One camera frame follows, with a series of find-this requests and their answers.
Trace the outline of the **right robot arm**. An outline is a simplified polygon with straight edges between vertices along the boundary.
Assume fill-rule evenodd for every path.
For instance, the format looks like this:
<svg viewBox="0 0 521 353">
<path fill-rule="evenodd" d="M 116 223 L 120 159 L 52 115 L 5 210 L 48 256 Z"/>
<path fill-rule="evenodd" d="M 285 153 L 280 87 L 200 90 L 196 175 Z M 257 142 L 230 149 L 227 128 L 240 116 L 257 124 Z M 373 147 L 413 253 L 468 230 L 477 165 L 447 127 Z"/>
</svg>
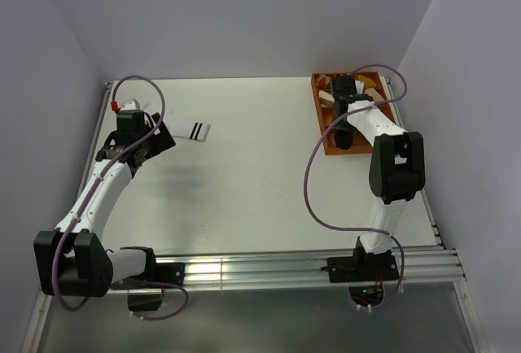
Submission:
<svg viewBox="0 0 521 353">
<path fill-rule="evenodd" d="M 357 92 L 357 83 L 350 75 L 334 78 L 331 93 L 333 118 L 350 114 L 335 125 L 336 146 L 351 148 L 355 132 L 372 146 L 369 185 L 374 202 L 368 223 L 372 230 L 358 237 L 351 257 L 352 270 L 360 280 L 379 272 L 394 280 L 397 269 L 390 236 L 396 231 L 406 203 L 425 185 L 422 135 L 408 132 L 390 120 L 369 94 Z"/>
</svg>

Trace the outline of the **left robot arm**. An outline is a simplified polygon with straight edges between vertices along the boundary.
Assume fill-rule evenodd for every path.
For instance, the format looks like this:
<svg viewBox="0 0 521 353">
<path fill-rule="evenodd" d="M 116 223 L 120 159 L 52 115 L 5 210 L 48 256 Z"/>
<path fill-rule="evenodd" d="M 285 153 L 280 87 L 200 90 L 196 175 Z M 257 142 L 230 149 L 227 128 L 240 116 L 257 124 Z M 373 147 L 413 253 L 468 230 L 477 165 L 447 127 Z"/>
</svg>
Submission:
<svg viewBox="0 0 521 353">
<path fill-rule="evenodd" d="M 160 115 L 120 111 L 112 131 L 95 156 L 90 179 L 71 211 L 51 231 L 33 242 L 44 294 L 103 297 L 112 284 L 130 278 L 140 287 L 157 281 L 159 268 L 150 247 L 127 246 L 110 252 L 101 243 L 116 202 L 149 159 L 174 147 Z"/>
</svg>

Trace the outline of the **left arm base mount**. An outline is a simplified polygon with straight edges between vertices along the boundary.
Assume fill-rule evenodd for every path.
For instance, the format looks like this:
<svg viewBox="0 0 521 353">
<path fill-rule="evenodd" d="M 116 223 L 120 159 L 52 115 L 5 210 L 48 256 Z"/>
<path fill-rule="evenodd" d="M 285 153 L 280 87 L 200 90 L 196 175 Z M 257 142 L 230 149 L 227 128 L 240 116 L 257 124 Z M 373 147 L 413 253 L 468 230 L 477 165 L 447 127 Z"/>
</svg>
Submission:
<svg viewBox="0 0 521 353">
<path fill-rule="evenodd" d="M 186 265 L 181 262 L 160 263 L 150 277 L 129 277 L 111 285 L 112 290 L 137 290 L 168 288 L 170 285 L 184 285 Z"/>
</svg>

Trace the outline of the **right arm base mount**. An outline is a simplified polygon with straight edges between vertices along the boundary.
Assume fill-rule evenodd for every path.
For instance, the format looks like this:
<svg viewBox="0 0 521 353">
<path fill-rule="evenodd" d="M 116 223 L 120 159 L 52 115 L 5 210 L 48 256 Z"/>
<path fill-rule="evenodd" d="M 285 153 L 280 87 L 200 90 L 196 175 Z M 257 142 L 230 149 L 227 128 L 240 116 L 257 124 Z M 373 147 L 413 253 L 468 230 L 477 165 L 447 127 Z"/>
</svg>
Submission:
<svg viewBox="0 0 521 353">
<path fill-rule="evenodd" d="M 400 276 L 393 256 L 376 263 L 355 256 L 330 257 L 320 270 L 328 273 L 330 283 L 397 281 Z"/>
</svg>

